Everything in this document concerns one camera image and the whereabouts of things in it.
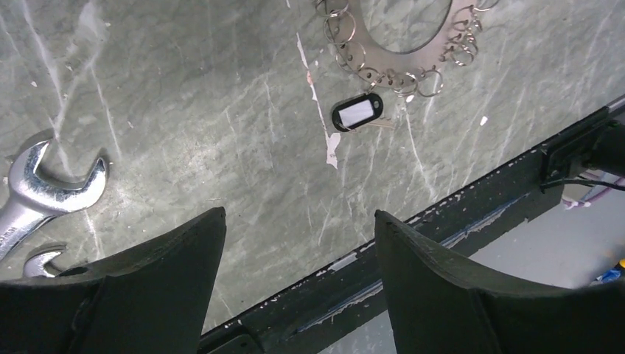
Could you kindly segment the black key tag with key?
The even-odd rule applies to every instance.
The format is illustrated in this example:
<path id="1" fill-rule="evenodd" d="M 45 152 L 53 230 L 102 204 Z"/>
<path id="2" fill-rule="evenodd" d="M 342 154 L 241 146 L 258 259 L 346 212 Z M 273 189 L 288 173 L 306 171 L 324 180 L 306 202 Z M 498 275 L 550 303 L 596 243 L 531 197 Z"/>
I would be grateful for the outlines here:
<path id="1" fill-rule="evenodd" d="M 331 120 L 340 132 L 350 132 L 383 117 L 384 102 L 375 92 L 361 94 L 335 104 Z"/>

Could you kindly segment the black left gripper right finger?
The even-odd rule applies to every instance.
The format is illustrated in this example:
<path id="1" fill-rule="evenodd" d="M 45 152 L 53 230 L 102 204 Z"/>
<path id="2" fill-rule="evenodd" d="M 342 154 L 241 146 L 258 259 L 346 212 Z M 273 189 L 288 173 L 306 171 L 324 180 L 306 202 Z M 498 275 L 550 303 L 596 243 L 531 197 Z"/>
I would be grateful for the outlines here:
<path id="1" fill-rule="evenodd" d="M 398 353 L 622 353 L 624 281 L 559 288 L 496 271 L 375 213 Z"/>

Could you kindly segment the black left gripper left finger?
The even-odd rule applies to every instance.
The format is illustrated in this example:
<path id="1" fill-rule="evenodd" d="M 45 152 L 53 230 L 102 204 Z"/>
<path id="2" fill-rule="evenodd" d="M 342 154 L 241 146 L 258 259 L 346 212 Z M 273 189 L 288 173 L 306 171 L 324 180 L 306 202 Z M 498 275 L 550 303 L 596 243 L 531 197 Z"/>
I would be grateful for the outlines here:
<path id="1" fill-rule="evenodd" d="M 226 211 L 56 277 L 1 283 L 3 353 L 195 353 Z"/>

